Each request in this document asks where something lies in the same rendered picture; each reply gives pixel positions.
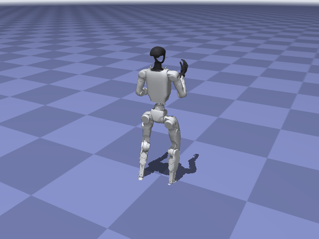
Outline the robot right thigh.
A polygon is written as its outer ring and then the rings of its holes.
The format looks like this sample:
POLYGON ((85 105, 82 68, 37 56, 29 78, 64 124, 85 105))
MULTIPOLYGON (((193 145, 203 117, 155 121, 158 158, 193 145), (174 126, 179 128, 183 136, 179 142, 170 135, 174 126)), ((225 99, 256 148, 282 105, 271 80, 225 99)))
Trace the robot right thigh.
POLYGON ((165 115, 163 118, 164 126, 168 128, 169 137, 172 147, 168 149, 168 154, 173 157, 173 151, 180 149, 180 129, 177 118, 174 116, 165 115))

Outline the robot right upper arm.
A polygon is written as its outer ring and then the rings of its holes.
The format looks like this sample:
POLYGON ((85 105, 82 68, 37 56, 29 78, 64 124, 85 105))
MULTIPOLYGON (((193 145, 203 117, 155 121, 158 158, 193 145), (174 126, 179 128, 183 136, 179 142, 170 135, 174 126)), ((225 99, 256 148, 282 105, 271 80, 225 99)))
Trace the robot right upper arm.
POLYGON ((179 98, 186 97, 179 73, 177 71, 168 71, 167 75, 169 80, 173 82, 175 88, 177 89, 178 97, 179 98))

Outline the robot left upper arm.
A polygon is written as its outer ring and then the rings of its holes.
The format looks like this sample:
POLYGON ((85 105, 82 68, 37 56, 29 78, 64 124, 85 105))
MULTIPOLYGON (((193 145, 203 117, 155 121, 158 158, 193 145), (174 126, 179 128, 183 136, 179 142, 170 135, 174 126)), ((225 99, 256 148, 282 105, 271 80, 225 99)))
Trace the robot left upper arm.
POLYGON ((138 81, 137 81, 137 88, 136 88, 136 94, 138 96, 143 96, 145 94, 145 91, 143 90, 143 86, 146 81, 146 71, 147 69, 143 69, 138 74, 138 81))

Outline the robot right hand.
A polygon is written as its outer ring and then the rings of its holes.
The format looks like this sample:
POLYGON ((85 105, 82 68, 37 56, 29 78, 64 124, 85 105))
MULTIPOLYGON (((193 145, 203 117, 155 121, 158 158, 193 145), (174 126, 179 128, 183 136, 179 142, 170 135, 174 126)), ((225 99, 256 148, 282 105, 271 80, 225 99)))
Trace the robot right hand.
POLYGON ((181 60, 183 61, 183 65, 180 62, 180 65, 181 65, 181 70, 180 70, 180 73, 179 73, 180 78, 181 78, 182 75, 185 77, 185 73, 187 72, 187 68, 188 68, 188 64, 186 63, 186 61, 183 60, 183 59, 181 59, 181 60))

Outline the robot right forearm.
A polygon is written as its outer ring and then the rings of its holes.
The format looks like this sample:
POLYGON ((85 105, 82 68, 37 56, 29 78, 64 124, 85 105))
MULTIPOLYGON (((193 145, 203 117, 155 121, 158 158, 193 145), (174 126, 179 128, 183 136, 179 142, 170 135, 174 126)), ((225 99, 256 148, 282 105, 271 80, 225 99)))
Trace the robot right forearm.
POLYGON ((186 86, 185 86, 185 80, 184 80, 184 76, 183 75, 181 76, 181 82, 182 82, 182 85, 183 85, 184 93, 185 93, 185 95, 187 95, 186 86))

